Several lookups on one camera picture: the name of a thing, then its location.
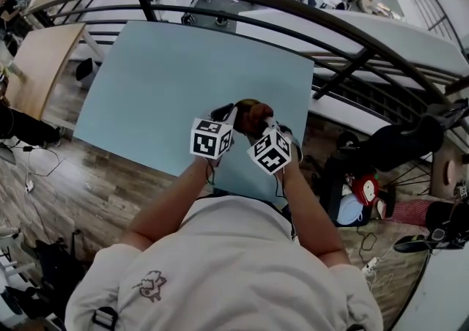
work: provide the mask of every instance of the backpack strap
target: backpack strap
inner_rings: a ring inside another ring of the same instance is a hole
[[[113,308],[109,306],[99,308],[93,314],[92,331],[103,331],[103,329],[114,331],[118,318],[119,316]]]

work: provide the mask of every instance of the black strap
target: black strap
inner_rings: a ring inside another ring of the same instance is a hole
[[[117,312],[109,306],[99,308],[93,314],[92,321],[94,324],[106,328],[107,330],[114,331],[119,316]]]
[[[347,328],[347,331],[364,331],[365,329],[363,326],[359,324],[352,324],[349,328]]]

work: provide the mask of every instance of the light blue table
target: light blue table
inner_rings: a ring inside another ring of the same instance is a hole
[[[74,136],[179,175],[193,159],[193,119],[256,98],[301,142],[313,71],[310,59],[233,34],[129,22],[89,90]],[[216,187],[278,203],[275,179],[251,162],[248,140],[235,133],[234,141],[216,172]]]

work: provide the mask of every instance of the red object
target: red object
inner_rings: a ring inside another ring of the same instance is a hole
[[[365,175],[352,182],[352,192],[365,206],[371,206],[378,195],[378,181],[374,175]]]
[[[397,223],[413,224],[414,226],[425,227],[426,212],[430,205],[435,202],[428,199],[414,199],[406,202],[396,202],[391,217],[383,217]],[[383,208],[383,215],[386,215],[386,206]]]

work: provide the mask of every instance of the white t-shirt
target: white t-shirt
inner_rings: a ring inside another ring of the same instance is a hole
[[[177,233],[146,251],[117,244],[98,252],[68,302],[67,330],[103,330],[92,323],[103,306],[127,331],[383,330],[361,271],[327,268],[290,232],[260,201],[198,200]]]

